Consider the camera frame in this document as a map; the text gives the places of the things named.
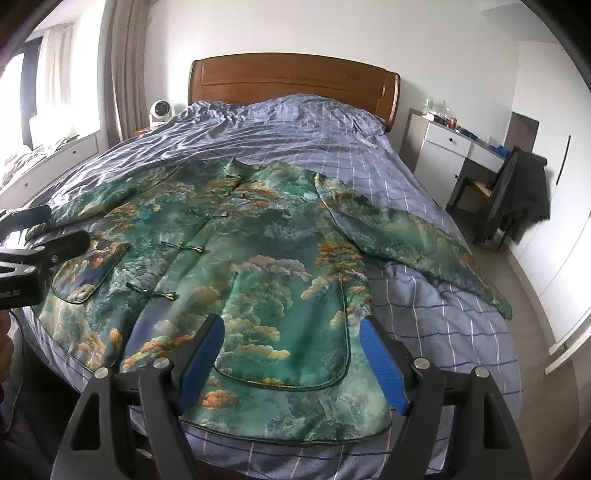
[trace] curtain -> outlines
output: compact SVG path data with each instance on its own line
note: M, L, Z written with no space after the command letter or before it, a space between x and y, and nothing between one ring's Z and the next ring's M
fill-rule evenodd
M37 118L43 143L72 135L70 56L72 24L51 27L43 35L37 66Z
M148 126L144 46L148 0L116 0L106 52L105 111L109 146Z

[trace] wooden headboard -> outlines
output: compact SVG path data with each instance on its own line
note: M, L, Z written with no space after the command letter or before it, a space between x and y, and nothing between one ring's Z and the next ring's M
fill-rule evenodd
M196 100L262 102L314 93L375 113L387 131L394 124L400 75L357 61L300 53L243 53L195 60L189 105Z

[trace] door handle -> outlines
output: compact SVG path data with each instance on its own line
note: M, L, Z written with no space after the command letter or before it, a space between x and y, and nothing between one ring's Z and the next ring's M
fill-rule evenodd
M570 148L570 135L569 135L569 141L566 142L566 150L564 151L564 158L562 160L562 165L560 166L558 178L556 178L556 186L558 186L558 182L560 181L560 177L562 176L562 171L564 170L564 164L566 163L566 156L569 154L569 148Z

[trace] green jacket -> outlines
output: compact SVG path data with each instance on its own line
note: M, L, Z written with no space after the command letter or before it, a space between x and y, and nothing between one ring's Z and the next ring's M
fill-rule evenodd
M281 162L192 161L132 174L55 207L28 238L81 220L91 249L55 274L35 308L42 324L89 369L127 372L191 338L207 314L221 315L224 346L184 417L218 433L344 442L388 427L359 343L372 304L362 253L511 315L441 229Z

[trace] bed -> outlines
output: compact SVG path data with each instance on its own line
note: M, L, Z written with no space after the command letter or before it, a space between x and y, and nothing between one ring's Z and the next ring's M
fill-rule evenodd
M248 165L281 161L344 181L375 206L413 213L465 244L385 133L394 123L400 76L348 60L301 54L241 54L195 61L189 107L157 130L125 141L73 170L33 204L60 205L130 171L233 157ZM364 257L374 312L414 355L469 372L487 366L510 410L521 408L521 377L506 321L497 309L404 264ZM56 373L81 390L92 372L48 334L31 309L24 335ZM443 414L430 473L441 469L451 411ZM185 422L197 458L256 478L377 478L402 419L355 442L266 442ZM142 419L132 412L142 430Z

